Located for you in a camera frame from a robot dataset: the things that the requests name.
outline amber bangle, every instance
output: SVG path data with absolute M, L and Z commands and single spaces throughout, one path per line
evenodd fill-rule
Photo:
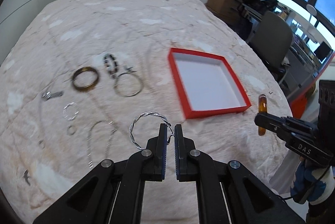
M 76 80 L 76 78 L 83 72 L 93 72 L 96 74 L 96 78 L 94 80 L 94 82 L 92 82 L 91 84 L 87 85 L 87 86 L 77 86 L 74 81 Z M 94 69 L 93 67 L 82 67 L 80 69 L 78 69 L 76 72 L 74 72 L 73 76 L 72 76 L 72 86 L 74 87 L 74 89 L 80 91 L 80 92 L 87 92 L 91 89 L 93 89 L 97 83 L 99 82 L 99 73 L 96 69 Z

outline white sheet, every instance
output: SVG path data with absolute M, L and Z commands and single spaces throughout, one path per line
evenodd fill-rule
M 244 113 L 185 120 L 171 78 L 169 48 L 183 47 L 224 56 L 244 86 L 252 106 Z M 145 83 L 132 98 L 115 94 L 113 80 L 103 65 L 112 53 Z M 71 76 L 82 66 L 100 72 L 100 82 L 88 93 L 71 87 Z M 41 100 L 51 84 L 60 98 Z M 121 82 L 121 89 L 136 90 L 136 83 Z M 137 149 L 128 128 L 144 111 L 181 123 L 186 137 L 215 160 L 236 159 L 268 183 L 287 153 L 271 133 L 257 134 L 254 117 L 258 96 L 268 97 L 268 110 L 290 115 L 283 92 L 271 74 L 228 26 L 198 0 L 57 0 L 36 17 L 0 67 L 0 187 L 16 213 L 32 223 L 41 212 L 89 172 L 87 138 L 90 127 L 110 119 L 118 125 L 108 156 L 127 159 Z M 68 122 L 63 108 L 75 102 L 78 117 Z M 145 146 L 158 134 L 161 120 L 148 117 L 136 123 L 134 135 Z M 77 131 L 67 135 L 67 127 Z M 93 131 L 95 163 L 105 158 L 111 128 Z M 28 170 L 28 181 L 23 178 Z M 145 185 L 142 223 L 198 223 L 194 183 L 175 178 L 173 140 L 168 147 L 166 179 Z

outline office chair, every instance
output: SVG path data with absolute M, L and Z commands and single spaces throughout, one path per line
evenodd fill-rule
M 282 61 L 292 42 L 293 33 L 289 25 L 276 14 L 267 11 L 249 43 L 267 69 L 282 76 L 280 80 L 276 80 L 279 85 L 289 70 L 289 66 L 283 66 Z

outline blue and white glove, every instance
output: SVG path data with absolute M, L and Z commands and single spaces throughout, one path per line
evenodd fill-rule
M 294 179 L 291 185 L 291 196 L 301 193 L 305 189 L 305 182 L 314 183 L 322 174 L 326 171 L 325 168 L 318 168 L 306 164 L 306 161 L 302 161 L 294 175 Z M 314 187 L 314 191 L 307 197 L 307 201 L 311 205 L 316 205 L 324 202 L 333 193 L 335 188 L 335 179 L 333 169 L 330 168 L 324 177 L 318 181 Z

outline amber tube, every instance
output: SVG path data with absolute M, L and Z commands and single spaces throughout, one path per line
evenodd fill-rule
M 260 95 L 258 98 L 258 112 L 259 113 L 264 113 L 264 112 L 268 112 L 268 108 L 267 108 L 267 100 L 266 100 L 266 95 Z M 266 132 L 266 129 L 262 128 L 262 127 L 258 127 L 258 135 L 259 136 L 263 136 Z

